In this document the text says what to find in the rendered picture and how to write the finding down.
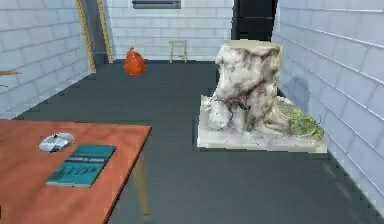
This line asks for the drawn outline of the red-brown wooden table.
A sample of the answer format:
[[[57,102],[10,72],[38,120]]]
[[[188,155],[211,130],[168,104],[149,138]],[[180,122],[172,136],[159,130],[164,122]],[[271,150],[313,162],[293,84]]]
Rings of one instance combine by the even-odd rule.
[[[141,217],[150,220],[140,125],[0,119],[0,224],[107,224],[127,183],[135,183]],[[55,133],[74,142],[57,152],[39,144]],[[116,151],[92,187],[46,184],[80,144],[114,145]]]

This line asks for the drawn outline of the teal book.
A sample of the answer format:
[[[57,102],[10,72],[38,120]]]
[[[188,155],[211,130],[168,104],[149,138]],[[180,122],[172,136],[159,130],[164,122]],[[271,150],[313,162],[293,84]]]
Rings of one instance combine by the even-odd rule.
[[[79,145],[47,178],[46,184],[91,187],[115,151],[112,145]]]

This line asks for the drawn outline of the silver round disc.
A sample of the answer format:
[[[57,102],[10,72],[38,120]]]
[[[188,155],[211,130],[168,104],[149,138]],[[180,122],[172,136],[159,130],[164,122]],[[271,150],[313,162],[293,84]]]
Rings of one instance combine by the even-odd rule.
[[[70,133],[55,133],[46,137],[39,144],[39,149],[43,152],[57,152],[74,142],[74,137]]]

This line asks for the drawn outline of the white tree stump sculpture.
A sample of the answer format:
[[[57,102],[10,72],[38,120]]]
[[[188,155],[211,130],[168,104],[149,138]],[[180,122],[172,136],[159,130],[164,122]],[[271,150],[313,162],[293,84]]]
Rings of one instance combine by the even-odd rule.
[[[278,94],[283,47],[258,40],[227,40],[215,59],[219,78],[200,103],[197,145],[267,152],[327,151],[324,130]]]

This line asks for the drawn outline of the small wooden stool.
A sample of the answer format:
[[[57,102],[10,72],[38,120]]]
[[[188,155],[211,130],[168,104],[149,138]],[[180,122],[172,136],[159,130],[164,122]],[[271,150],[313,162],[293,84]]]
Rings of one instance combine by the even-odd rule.
[[[173,63],[175,60],[182,60],[187,62],[187,41],[186,40],[171,40],[170,44],[170,58],[169,61]]]

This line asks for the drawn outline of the black tall cabinet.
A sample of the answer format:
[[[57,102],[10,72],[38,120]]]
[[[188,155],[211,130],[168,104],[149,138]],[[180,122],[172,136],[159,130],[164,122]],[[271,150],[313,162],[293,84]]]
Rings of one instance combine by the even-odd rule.
[[[233,0],[231,39],[270,41],[278,0]]]

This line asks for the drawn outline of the orange garbage bag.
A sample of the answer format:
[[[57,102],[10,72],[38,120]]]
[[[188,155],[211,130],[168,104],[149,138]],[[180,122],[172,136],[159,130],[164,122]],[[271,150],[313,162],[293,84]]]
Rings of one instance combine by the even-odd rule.
[[[144,59],[134,47],[131,47],[126,54],[124,71],[129,75],[140,75],[146,71]]]

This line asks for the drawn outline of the grey window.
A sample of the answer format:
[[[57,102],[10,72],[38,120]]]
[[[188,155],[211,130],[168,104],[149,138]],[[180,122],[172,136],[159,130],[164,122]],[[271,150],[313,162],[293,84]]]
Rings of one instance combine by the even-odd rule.
[[[132,0],[134,9],[180,9],[181,0]]]

